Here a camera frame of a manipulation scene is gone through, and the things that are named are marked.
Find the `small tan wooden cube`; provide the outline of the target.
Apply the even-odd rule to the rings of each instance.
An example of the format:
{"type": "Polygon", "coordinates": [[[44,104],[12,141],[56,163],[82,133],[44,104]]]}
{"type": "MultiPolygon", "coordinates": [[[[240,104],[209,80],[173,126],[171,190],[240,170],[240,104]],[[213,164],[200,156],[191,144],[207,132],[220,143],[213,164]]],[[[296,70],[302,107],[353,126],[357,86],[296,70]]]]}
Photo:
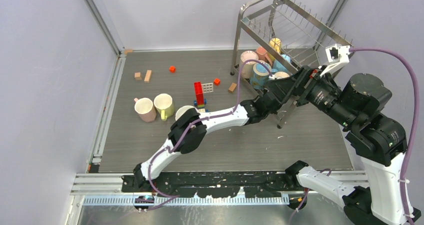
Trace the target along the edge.
{"type": "Polygon", "coordinates": [[[142,73],[141,72],[135,72],[134,73],[134,79],[137,81],[140,81],[143,79],[142,73]]]}

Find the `orange cube far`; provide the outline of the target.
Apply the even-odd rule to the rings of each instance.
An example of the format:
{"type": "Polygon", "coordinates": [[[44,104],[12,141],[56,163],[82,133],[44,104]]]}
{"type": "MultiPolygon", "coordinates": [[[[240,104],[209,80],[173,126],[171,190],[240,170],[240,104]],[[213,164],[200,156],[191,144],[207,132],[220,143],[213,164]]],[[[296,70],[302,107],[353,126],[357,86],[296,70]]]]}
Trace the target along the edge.
{"type": "Polygon", "coordinates": [[[169,67],[169,71],[170,71],[171,73],[175,73],[175,72],[176,72],[176,67],[175,67],[175,66],[170,66],[170,67],[169,67]]]}

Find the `small salmon cup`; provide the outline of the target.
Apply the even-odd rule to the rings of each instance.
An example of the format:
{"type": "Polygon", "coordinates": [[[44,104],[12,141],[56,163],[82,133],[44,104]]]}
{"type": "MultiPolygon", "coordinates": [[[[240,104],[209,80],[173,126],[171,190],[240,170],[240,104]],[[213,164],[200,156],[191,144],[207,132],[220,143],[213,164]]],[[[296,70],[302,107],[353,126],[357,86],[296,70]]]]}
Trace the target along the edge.
{"type": "Polygon", "coordinates": [[[262,60],[264,62],[267,62],[271,67],[273,66],[273,62],[268,54],[268,51],[260,46],[255,50],[255,53],[257,54],[259,60],[262,60]]]}

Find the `red duplo block tower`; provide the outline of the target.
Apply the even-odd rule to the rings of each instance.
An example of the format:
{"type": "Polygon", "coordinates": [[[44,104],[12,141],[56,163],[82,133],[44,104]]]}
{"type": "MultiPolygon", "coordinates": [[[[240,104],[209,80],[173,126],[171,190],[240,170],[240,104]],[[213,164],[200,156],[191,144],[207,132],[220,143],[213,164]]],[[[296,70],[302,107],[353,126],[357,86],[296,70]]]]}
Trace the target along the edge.
{"type": "Polygon", "coordinates": [[[198,108],[202,108],[205,106],[204,92],[203,87],[200,81],[195,82],[194,84],[194,92],[195,92],[195,106],[198,108]]]}

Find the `pink faceted mug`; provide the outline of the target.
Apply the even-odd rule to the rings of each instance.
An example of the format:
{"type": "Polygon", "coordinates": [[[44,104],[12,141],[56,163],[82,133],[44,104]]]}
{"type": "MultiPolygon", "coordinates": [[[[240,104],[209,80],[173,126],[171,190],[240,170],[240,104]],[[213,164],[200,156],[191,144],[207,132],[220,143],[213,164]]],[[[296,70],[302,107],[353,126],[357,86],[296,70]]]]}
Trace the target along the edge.
{"type": "Polygon", "coordinates": [[[156,119],[157,112],[151,99],[143,97],[133,100],[135,102],[134,110],[144,122],[151,123],[156,119]]]}

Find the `small yellow cup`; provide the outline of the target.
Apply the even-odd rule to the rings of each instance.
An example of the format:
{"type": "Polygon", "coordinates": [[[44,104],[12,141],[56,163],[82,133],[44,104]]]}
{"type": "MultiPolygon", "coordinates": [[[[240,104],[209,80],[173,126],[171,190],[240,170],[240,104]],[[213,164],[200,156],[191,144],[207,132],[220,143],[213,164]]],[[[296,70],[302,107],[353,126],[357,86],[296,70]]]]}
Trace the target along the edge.
{"type": "MultiPolygon", "coordinates": [[[[270,41],[269,41],[269,46],[270,47],[272,47],[273,48],[273,50],[277,53],[277,54],[281,54],[281,48],[282,48],[282,41],[279,39],[279,38],[277,38],[277,37],[275,37],[275,38],[272,38],[270,41]]],[[[271,64],[273,64],[274,63],[274,61],[276,60],[276,58],[270,53],[270,52],[268,52],[267,53],[267,55],[268,55],[268,57],[269,57],[269,61],[270,61],[270,63],[271,64]]]]}

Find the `pale yellow mug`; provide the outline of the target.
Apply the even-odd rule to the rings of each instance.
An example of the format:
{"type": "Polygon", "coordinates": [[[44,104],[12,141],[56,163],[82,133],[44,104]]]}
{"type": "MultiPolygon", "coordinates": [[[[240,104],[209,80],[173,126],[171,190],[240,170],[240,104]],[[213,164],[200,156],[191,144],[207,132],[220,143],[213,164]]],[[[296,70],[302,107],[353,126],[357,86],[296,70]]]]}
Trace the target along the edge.
{"type": "Polygon", "coordinates": [[[166,121],[175,113],[173,98],[167,93],[157,95],[153,100],[153,104],[159,112],[162,121],[166,121]]]}

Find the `white window grid piece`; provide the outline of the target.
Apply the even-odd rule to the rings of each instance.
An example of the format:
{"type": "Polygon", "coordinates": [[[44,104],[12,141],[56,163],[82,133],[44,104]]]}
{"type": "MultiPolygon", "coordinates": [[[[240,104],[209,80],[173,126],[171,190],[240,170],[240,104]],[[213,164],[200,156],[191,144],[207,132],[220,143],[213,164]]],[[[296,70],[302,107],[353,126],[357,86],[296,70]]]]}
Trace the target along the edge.
{"type": "Polygon", "coordinates": [[[202,83],[201,87],[202,87],[202,92],[204,94],[214,92],[214,84],[213,83],[202,83]]]}

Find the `dark red cup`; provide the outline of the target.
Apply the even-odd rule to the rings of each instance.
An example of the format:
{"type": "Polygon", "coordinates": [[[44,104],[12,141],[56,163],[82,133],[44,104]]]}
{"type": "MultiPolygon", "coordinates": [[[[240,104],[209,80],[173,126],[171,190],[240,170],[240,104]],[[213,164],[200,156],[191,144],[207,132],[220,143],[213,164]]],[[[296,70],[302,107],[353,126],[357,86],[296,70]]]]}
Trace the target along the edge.
{"type": "Polygon", "coordinates": [[[177,121],[185,112],[187,112],[190,109],[195,109],[196,112],[198,112],[199,110],[191,105],[184,105],[182,107],[180,107],[176,112],[175,112],[175,120],[177,121]]]}

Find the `orange cube near grid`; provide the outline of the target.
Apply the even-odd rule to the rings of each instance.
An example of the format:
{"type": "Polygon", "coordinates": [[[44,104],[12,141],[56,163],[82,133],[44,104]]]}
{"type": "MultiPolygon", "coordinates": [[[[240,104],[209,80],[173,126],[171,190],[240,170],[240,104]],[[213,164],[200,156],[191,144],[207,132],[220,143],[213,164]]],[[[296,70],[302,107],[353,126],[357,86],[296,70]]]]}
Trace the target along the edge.
{"type": "Polygon", "coordinates": [[[220,83],[221,83],[221,80],[220,80],[219,78],[215,78],[215,79],[214,79],[214,81],[213,81],[213,84],[214,84],[215,86],[219,86],[219,85],[220,85],[220,83]]]}

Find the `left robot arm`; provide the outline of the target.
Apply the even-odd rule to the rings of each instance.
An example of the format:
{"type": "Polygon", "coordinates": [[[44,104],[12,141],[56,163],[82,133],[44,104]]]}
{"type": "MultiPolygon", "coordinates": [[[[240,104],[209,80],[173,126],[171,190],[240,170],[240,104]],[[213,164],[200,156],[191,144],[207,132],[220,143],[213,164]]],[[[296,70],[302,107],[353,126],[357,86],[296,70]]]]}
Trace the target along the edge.
{"type": "Polygon", "coordinates": [[[196,150],[207,134],[231,128],[256,124],[270,114],[277,114],[282,104],[269,93],[247,99],[236,106],[214,112],[197,112],[190,108],[170,127],[167,139],[148,160],[133,169],[134,185],[141,192],[153,187],[153,180],[173,160],[196,150]]]}

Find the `blue patterned mug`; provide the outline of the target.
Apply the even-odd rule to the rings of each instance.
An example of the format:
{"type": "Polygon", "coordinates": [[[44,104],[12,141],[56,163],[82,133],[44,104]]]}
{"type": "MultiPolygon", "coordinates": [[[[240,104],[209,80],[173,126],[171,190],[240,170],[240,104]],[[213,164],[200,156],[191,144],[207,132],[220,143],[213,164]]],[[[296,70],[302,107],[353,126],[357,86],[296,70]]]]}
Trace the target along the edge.
{"type": "Polygon", "coordinates": [[[265,61],[260,60],[266,66],[266,68],[260,63],[256,63],[252,67],[252,74],[249,78],[250,85],[256,90],[262,90],[264,88],[265,82],[269,80],[270,73],[272,67],[265,61]]]}

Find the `cream floral mug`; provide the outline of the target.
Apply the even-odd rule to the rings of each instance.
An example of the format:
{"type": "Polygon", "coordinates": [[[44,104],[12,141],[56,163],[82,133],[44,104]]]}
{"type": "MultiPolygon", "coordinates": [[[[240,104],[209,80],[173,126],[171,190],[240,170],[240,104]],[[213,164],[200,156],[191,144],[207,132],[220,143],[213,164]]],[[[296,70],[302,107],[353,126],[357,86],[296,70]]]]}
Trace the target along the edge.
{"type": "Polygon", "coordinates": [[[283,71],[278,71],[274,74],[274,78],[275,79],[285,79],[285,78],[289,78],[290,75],[286,72],[283,71]]]}

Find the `brown wooden block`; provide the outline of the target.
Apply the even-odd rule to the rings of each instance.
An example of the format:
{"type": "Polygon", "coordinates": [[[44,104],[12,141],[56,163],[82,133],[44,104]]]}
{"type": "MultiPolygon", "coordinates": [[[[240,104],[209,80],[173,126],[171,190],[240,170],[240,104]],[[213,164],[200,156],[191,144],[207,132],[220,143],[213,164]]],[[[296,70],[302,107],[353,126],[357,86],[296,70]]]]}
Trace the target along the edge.
{"type": "Polygon", "coordinates": [[[236,90],[236,88],[237,88],[237,84],[233,82],[233,83],[229,86],[229,88],[228,88],[228,92],[229,92],[229,93],[233,93],[233,92],[236,90]]]}

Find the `pink cup rack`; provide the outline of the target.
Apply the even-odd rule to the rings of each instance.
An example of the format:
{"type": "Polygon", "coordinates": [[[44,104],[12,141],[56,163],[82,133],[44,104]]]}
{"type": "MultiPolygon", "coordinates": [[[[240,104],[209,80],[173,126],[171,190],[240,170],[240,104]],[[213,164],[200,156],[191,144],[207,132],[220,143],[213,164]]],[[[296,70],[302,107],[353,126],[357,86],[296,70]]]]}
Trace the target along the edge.
{"type": "Polygon", "coordinates": [[[256,52],[252,50],[246,50],[240,55],[240,63],[239,65],[243,65],[243,67],[239,68],[240,76],[244,79],[249,79],[253,73],[253,66],[256,64],[256,61],[259,60],[256,52]]]}

